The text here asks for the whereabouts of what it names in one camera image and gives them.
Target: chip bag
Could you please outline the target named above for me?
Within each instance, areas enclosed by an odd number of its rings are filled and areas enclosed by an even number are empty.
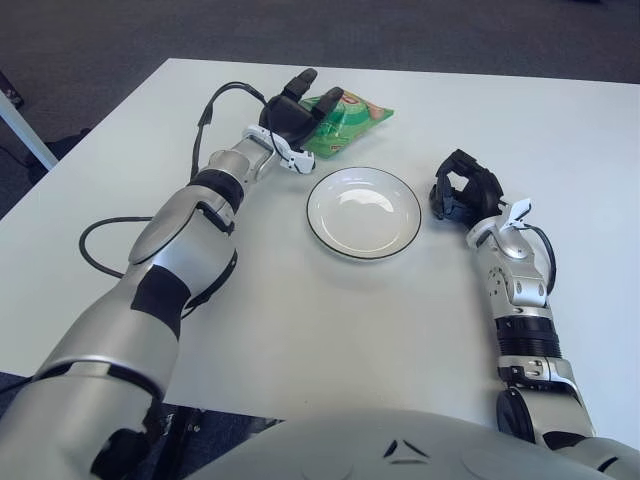
[[[305,98],[300,105],[311,111],[319,99]],[[320,123],[304,149],[328,158],[391,115],[393,110],[378,107],[345,90],[336,108]]]

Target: floor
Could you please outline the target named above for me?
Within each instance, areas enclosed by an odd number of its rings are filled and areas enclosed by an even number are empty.
[[[168,57],[640,82],[637,0],[0,0],[0,8],[0,69],[45,141],[96,125]],[[27,153],[3,123],[0,146],[18,159]],[[0,218],[29,188],[0,150]],[[13,380],[0,374],[0,388]],[[0,397],[0,412],[11,398]],[[180,475],[242,441],[255,422],[207,412]]]

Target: robot forearm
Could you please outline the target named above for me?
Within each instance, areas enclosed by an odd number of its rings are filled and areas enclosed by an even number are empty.
[[[452,188],[450,172],[468,179],[462,191]],[[594,438],[571,364],[562,358],[548,298],[555,281],[555,255],[544,232],[522,222],[531,202],[503,202],[495,176],[461,150],[445,160],[437,177],[431,207],[438,218],[469,228],[467,244],[477,252],[496,326],[498,374],[507,387],[497,401],[499,429],[613,478],[637,478],[635,450]],[[552,264],[550,281],[536,269],[533,248],[521,233],[526,229],[545,242]]]
[[[8,477],[120,478],[144,457],[159,432],[155,409],[177,358],[182,312],[233,271],[229,235],[242,184],[271,156],[259,144],[249,153],[247,142],[244,153],[214,154],[160,209],[123,278],[78,318],[5,413]]]

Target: black cable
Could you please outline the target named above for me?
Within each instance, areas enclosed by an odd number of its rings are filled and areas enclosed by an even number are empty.
[[[10,392],[11,390],[14,390],[16,388],[20,388],[29,383],[31,380],[33,380],[33,377],[27,377],[18,382],[12,383],[11,385],[7,385],[6,387],[0,389],[0,395]]]
[[[109,267],[105,267],[100,262],[95,260],[91,254],[87,251],[87,237],[89,234],[94,231],[96,228],[101,227],[103,225],[109,225],[111,223],[125,223],[125,222],[148,222],[152,217],[112,217],[105,218],[104,220],[100,220],[98,222],[92,223],[87,228],[84,229],[82,234],[80,235],[80,239],[78,240],[78,248],[80,249],[80,255],[84,258],[89,265],[91,265],[96,270],[101,271],[102,273],[106,273],[107,275],[111,275],[112,277],[122,278],[123,274],[113,270]]]
[[[191,307],[189,310],[187,310],[185,313],[182,314],[182,316],[180,317],[180,320],[184,320],[185,318],[187,318],[196,310],[196,308],[198,308],[197,305],[195,307]]]
[[[16,162],[16,163],[17,163],[18,165],[20,165],[21,167],[29,168],[29,167],[27,166],[27,164],[26,164],[26,163],[24,163],[24,162],[23,162],[22,160],[20,160],[17,156],[15,156],[15,155],[11,152],[11,150],[9,150],[8,148],[3,147],[2,145],[0,145],[0,150],[2,150],[4,153],[6,153],[6,154],[7,154],[7,156],[9,156],[9,157],[14,161],[14,162]]]
[[[196,134],[196,138],[193,143],[193,152],[191,156],[191,171],[189,175],[191,180],[193,180],[195,176],[198,174],[198,160],[200,158],[200,145],[202,143],[202,133],[205,125],[211,124],[211,120],[213,119],[213,103],[224,92],[229,90],[235,90],[235,89],[244,90],[254,98],[258,99],[258,101],[260,101],[260,103],[262,103],[262,105],[265,107],[265,111],[267,115],[267,125],[269,127],[269,135],[271,137],[271,143],[273,144],[273,149],[281,158],[288,160],[282,154],[282,152],[278,149],[275,138],[273,137],[273,128],[271,124],[271,111],[268,108],[267,101],[265,100],[264,95],[262,95],[258,90],[253,88],[248,83],[229,82],[222,85],[211,96],[211,99],[205,105],[204,110],[202,111],[202,115],[200,116],[200,120],[198,121],[198,133]],[[9,151],[7,151],[7,153],[14,160],[18,161],[17,158],[14,155],[12,155]],[[82,255],[82,258],[84,258],[87,261],[87,263],[89,263],[89,265],[91,265],[96,270],[102,273],[106,273],[107,275],[111,275],[112,277],[115,277],[115,278],[122,278],[124,274],[101,264],[91,256],[91,254],[87,250],[87,245],[86,245],[87,237],[93,230],[103,225],[109,225],[111,223],[125,223],[125,222],[148,222],[152,218],[153,217],[112,217],[112,218],[106,218],[104,220],[100,220],[98,222],[92,223],[91,225],[89,225],[87,228],[84,229],[84,231],[80,235],[80,238],[78,239],[78,248],[80,249],[80,255]],[[190,308],[189,310],[184,312],[180,318],[181,319],[187,318],[189,315],[191,315],[194,312],[196,308],[197,307]]]
[[[268,104],[264,98],[264,95],[262,95],[258,90],[256,90],[254,87],[252,87],[248,83],[229,82],[222,85],[211,96],[211,99],[205,105],[204,110],[202,111],[202,115],[200,116],[200,120],[198,121],[198,133],[196,134],[196,138],[193,142],[193,153],[191,156],[191,174],[190,174],[191,180],[193,180],[195,176],[198,174],[198,163],[200,159],[200,144],[202,143],[202,131],[205,125],[211,124],[211,121],[213,119],[213,103],[216,101],[216,99],[220,95],[222,95],[224,92],[227,92],[229,90],[244,90],[245,92],[249,93],[252,97],[256,98],[260,103],[262,103],[262,105],[265,107],[265,112],[267,115],[267,125],[269,127],[269,136],[271,137],[271,143],[273,144],[273,149],[280,156],[280,158],[283,158],[288,161],[287,157],[285,157],[280,151],[280,149],[278,149],[278,146],[276,145],[276,140],[273,137],[273,128],[271,124],[271,111],[268,108]]]
[[[536,227],[534,225],[529,225],[528,223],[524,224],[525,228],[520,228],[519,230],[533,230],[538,234],[542,243],[544,243],[544,248],[547,250],[547,256],[549,257],[549,280],[547,281],[547,295],[549,295],[553,291],[553,287],[556,284],[556,255],[553,251],[553,246],[551,246],[551,241],[547,234],[544,233],[540,227]]]

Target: robotic hand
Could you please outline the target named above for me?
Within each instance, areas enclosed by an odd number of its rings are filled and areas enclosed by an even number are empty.
[[[273,131],[247,128],[149,222],[124,276],[82,313],[5,413],[3,477],[121,478],[144,458],[160,432],[157,407],[183,312],[206,302],[236,265],[230,235],[247,191],[278,161],[299,173],[313,169],[300,147],[342,96],[330,90],[311,112],[298,105],[315,76],[306,70],[265,102],[261,119]]]
[[[447,175],[468,179],[455,190]],[[429,195],[436,217],[469,228],[467,244],[477,252],[500,357],[498,374],[507,389],[497,401],[500,431],[573,458],[613,478],[638,478],[638,452],[594,437],[594,429],[571,370],[562,358],[548,295],[555,283],[555,255],[538,227],[523,223],[529,199],[507,204],[495,175],[456,150],[440,166]],[[534,252],[520,233],[538,233],[549,255],[545,282]]]

